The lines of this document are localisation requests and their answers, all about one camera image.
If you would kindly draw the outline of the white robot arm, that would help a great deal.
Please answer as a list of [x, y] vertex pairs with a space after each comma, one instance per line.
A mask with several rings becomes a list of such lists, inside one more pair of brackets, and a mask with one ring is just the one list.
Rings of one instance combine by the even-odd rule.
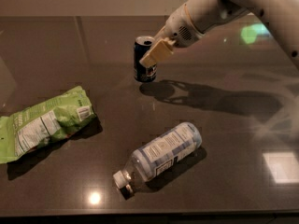
[[150, 67], [187, 48], [216, 26], [254, 14], [299, 67], [299, 0], [188, 0], [175, 10], [140, 59]]

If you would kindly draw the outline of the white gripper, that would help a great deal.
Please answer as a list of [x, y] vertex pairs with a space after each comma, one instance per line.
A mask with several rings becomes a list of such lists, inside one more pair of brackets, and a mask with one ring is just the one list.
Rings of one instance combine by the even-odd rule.
[[173, 12], [164, 27], [155, 35], [157, 41], [139, 60], [144, 67], [151, 67], [173, 54], [174, 46], [187, 48], [204, 35], [193, 24], [187, 5]]

